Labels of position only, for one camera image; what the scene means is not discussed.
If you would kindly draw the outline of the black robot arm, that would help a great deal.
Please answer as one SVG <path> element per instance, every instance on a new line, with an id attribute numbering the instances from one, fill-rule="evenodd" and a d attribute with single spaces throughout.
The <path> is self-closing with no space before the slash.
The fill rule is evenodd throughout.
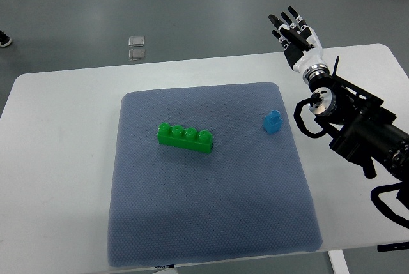
<path id="1" fill-rule="evenodd" d="M 383 100 L 331 72 L 324 64 L 308 67 L 303 78 L 312 92 L 297 103 L 295 123 L 306 136 L 332 138 L 330 149 L 362 167 L 368 179 L 376 177 L 379 162 L 399 183 L 371 191 L 378 211 L 394 223 L 408 227 L 408 220 L 395 214 L 380 194 L 396 192 L 397 200 L 408 206 L 408 134 L 393 125 L 396 115 L 383 108 Z"/>

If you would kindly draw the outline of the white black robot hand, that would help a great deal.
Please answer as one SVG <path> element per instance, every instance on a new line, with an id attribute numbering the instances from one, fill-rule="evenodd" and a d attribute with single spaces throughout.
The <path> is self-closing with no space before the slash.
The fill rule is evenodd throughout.
<path id="1" fill-rule="evenodd" d="M 293 7 L 288 8 L 288 13 L 282 12 L 280 18 L 273 14 L 268 18 L 290 68 L 300 73 L 305 83 L 315 75 L 329 72 L 317 34 Z"/>

